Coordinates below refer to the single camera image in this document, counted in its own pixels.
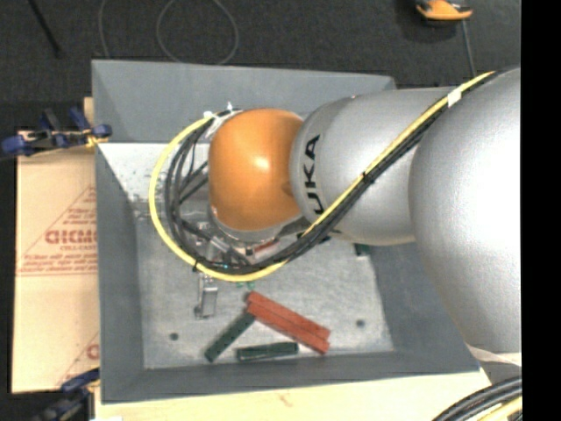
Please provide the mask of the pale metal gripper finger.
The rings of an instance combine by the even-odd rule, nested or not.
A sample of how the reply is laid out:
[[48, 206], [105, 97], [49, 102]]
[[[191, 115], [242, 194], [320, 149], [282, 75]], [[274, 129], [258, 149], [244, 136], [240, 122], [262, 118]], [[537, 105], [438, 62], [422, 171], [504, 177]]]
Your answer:
[[218, 287], [211, 285], [203, 289], [203, 315], [213, 317], [217, 309]]
[[204, 314], [203, 314], [204, 292], [205, 292], [205, 276], [198, 275], [197, 300], [194, 308], [195, 317], [198, 319], [204, 318]]

